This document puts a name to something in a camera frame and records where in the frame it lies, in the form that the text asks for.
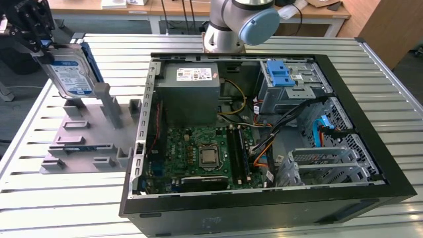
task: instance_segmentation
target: desk leg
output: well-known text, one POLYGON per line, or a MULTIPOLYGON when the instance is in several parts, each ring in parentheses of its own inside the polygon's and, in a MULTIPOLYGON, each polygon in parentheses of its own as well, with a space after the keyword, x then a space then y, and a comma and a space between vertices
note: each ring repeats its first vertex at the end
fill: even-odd
POLYGON ((59 29, 63 29, 66 27, 66 20, 64 19, 56 19, 55 22, 56 22, 59 29))
POLYGON ((151 27, 151 33, 155 35, 161 35, 161 16, 149 16, 149 21, 150 21, 150 27, 151 27))
POLYGON ((6 102, 11 102, 15 99, 15 95, 11 93, 11 91, 7 89, 7 87, 0 82, 0 99, 3 99, 6 102))
POLYGON ((333 24, 330 25, 329 30, 326 31, 325 37, 337 37, 339 30, 343 26, 345 20, 346 19, 343 18, 333 19, 333 24))

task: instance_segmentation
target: blue hard drive label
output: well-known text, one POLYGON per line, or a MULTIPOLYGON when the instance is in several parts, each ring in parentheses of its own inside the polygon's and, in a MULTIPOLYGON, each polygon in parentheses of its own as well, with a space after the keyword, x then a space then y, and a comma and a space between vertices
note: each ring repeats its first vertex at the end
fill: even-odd
POLYGON ((62 60, 62 61, 55 61, 52 63, 52 65, 54 66, 78 66, 79 64, 78 64, 76 61, 64 61, 64 60, 62 60))
POLYGON ((60 80, 63 89, 74 95, 88 95, 92 93, 92 88, 88 84, 83 71, 76 61, 55 61, 52 69, 60 80))

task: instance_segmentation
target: yellow cable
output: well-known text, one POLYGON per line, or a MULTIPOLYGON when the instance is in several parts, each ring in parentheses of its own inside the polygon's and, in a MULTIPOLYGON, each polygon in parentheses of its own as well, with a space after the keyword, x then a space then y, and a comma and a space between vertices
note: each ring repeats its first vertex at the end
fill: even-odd
POLYGON ((245 107, 246 107, 246 105, 247 105, 247 98, 246 98, 246 95, 245 95, 243 90, 241 90, 241 88, 238 87, 238 85, 237 85, 231 80, 229 80, 229 79, 226 79, 225 81, 234 85, 234 87, 238 89, 238 91, 239 91, 241 94, 243 95, 243 99, 245 99, 243 106, 241 107, 241 109, 238 109, 237 111, 233 111, 233 112, 222 112, 222 113, 218 113, 219 115, 233 115, 233 114, 239 113, 239 112, 245 109, 245 107))

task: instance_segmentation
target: white box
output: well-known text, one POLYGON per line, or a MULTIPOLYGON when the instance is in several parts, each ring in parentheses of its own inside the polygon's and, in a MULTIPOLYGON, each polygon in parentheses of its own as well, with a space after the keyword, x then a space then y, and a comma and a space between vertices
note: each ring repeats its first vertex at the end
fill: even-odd
POLYGON ((102 9, 127 8, 127 0, 102 0, 102 9))
POLYGON ((129 4, 133 4, 133 5, 146 5, 146 3, 149 2, 149 0, 127 0, 127 3, 129 4))

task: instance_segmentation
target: green circuit board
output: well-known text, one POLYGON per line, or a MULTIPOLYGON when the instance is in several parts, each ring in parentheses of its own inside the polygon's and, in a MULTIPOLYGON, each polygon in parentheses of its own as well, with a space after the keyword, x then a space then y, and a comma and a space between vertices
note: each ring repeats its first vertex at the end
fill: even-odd
MULTIPOLYGON (((178 179, 190 176, 227 176, 227 189, 261 188, 263 186, 259 170, 250 174, 251 180, 247 183, 234 183, 226 130, 226 127, 169 128, 165 173, 162 179, 158 178, 155 183, 159 193, 171 192, 169 178, 178 179), (219 164, 213 169, 202 167, 201 150, 205 147, 218 148, 219 164)), ((251 129, 246 127, 242 132, 243 141, 250 147, 254 145, 251 129)))

